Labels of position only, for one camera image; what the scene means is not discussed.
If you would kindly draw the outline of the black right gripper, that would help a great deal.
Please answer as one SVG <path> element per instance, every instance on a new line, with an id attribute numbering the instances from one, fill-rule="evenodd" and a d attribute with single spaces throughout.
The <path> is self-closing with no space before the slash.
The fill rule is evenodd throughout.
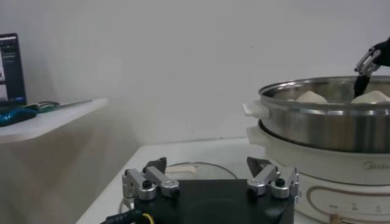
<path id="1" fill-rule="evenodd" d="M 386 41 L 370 48 L 362 59 L 357 63 L 354 71 L 358 73 L 354 84 L 354 97 L 363 95 L 370 80 L 370 76 L 380 66 L 389 67 L 389 43 Z"/>

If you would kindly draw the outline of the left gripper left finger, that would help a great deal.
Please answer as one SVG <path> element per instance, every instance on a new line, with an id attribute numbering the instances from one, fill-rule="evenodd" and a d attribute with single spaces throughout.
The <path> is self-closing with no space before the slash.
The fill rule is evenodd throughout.
<path id="1" fill-rule="evenodd" d="M 149 161 L 141 171 L 126 169 L 122 175 L 123 197 L 150 201 L 160 191 L 163 197 L 174 198 L 180 192 L 180 184 L 165 175 L 166 167 L 167 159 L 162 157 Z"/>

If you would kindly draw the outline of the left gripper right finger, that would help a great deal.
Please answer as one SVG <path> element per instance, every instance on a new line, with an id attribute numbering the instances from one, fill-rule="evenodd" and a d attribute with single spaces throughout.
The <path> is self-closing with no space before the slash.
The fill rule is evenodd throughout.
<path id="1" fill-rule="evenodd" d="M 292 197 L 300 199 L 299 172 L 295 167 L 281 167 L 266 159 L 247 157 L 247 165 L 252 178 L 247 180 L 247 189 L 257 197 L 267 191 L 277 199 Z"/>

